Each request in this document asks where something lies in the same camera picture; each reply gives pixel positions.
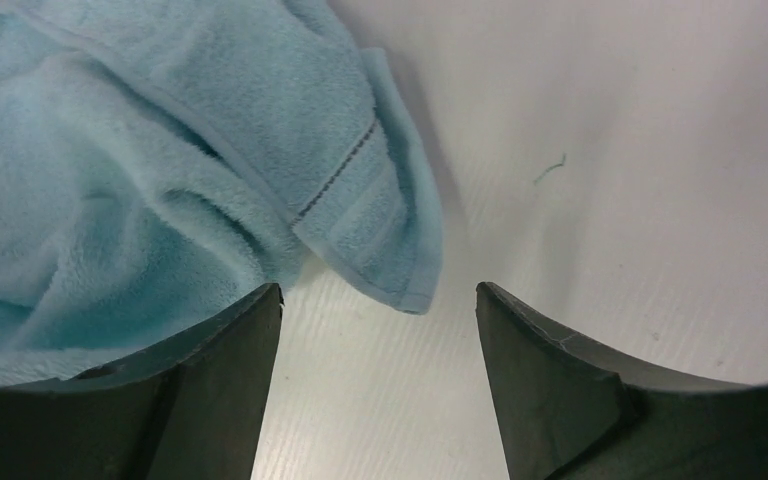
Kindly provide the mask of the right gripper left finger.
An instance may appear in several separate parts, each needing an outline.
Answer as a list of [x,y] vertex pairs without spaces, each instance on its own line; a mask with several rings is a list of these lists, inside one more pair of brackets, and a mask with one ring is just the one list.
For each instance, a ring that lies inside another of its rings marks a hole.
[[265,284],[67,380],[0,386],[0,479],[247,479],[282,323]]

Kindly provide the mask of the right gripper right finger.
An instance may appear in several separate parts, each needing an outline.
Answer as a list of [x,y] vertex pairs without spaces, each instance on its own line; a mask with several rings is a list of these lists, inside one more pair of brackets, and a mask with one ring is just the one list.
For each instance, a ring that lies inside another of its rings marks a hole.
[[477,286],[507,471],[533,479],[768,479],[768,383],[700,377],[620,352]]

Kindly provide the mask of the light blue towel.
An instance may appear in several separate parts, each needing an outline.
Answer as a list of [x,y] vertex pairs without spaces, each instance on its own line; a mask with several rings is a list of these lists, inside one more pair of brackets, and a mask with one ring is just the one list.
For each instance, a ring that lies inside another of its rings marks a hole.
[[0,1],[0,385],[67,379],[316,256],[429,309],[442,212],[323,1]]

